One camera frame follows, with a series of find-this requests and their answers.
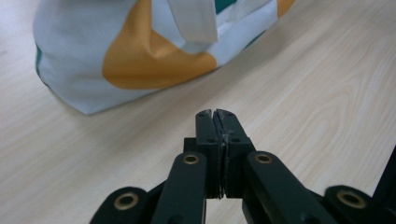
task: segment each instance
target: bag handle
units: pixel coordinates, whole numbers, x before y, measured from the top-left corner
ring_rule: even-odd
[[[230,5],[224,22],[240,21],[271,0],[237,0]],[[177,29],[188,42],[213,43],[219,40],[215,0],[168,0]]]

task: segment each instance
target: white bag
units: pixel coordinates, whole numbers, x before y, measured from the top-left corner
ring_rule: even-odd
[[[84,114],[208,73],[267,30],[293,0],[43,0],[36,70]]]

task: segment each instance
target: wood grain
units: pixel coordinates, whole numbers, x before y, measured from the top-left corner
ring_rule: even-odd
[[[0,3],[0,223],[89,223],[113,190],[152,189],[208,108],[320,194],[373,194],[396,145],[395,1],[297,0],[213,74],[90,117],[35,74],[38,0]],[[210,201],[206,223],[246,223],[240,201]]]

